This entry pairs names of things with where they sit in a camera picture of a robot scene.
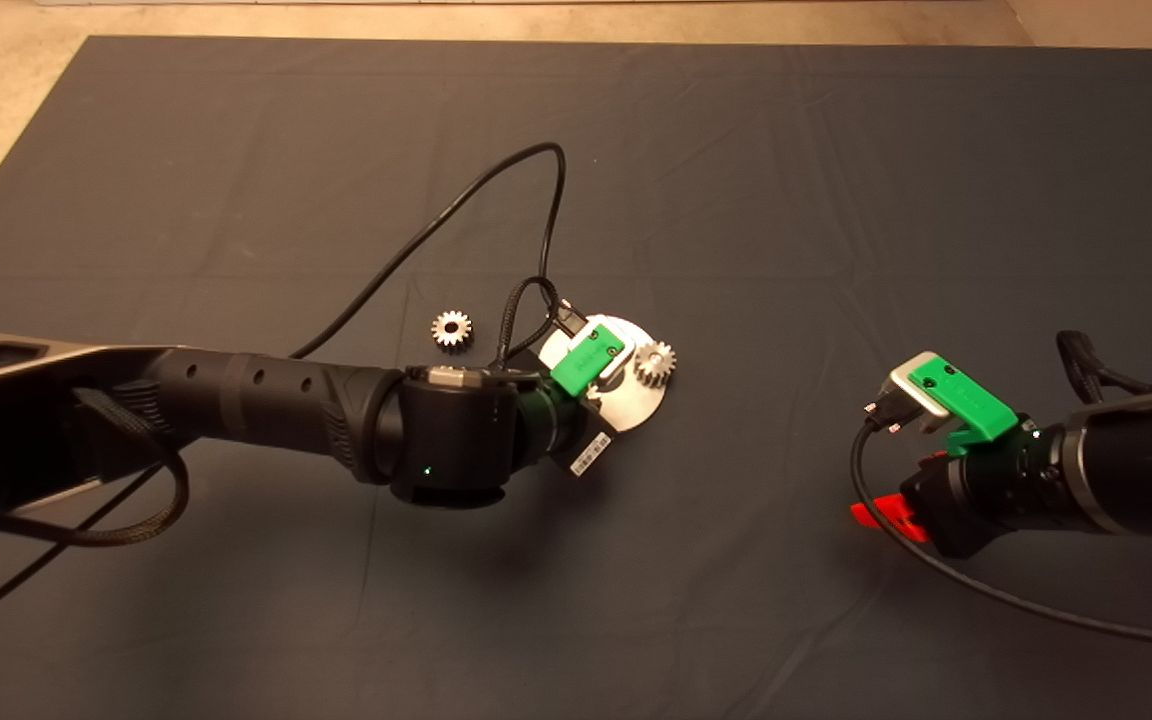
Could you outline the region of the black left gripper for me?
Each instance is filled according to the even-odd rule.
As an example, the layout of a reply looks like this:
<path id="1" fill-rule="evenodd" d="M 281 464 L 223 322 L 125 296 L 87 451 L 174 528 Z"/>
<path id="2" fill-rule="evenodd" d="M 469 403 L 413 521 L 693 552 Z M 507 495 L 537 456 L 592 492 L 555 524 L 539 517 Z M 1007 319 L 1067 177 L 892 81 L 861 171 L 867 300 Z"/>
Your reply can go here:
<path id="1" fill-rule="evenodd" d="M 541 384 L 518 395 L 521 469 L 550 460 L 568 477 L 585 477 L 617 434 L 594 406 L 558 386 Z"/>

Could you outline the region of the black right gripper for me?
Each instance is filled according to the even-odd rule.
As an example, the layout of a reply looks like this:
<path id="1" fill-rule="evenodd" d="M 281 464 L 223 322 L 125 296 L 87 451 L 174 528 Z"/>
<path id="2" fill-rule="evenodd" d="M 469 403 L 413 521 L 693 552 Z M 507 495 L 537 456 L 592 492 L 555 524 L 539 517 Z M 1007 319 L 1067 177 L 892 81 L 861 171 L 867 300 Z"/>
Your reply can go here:
<path id="1" fill-rule="evenodd" d="M 904 500 L 874 500 L 909 541 L 931 541 L 946 559 L 969 559 L 1020 530 L 1068 530 L 1069 487 L 1061 468 L 1064 430 L 1024 423 L 963 456 L 929 454 L 901 483 Z M 861 526 L 879 529 L 864 502 L 850 505 Z"/>

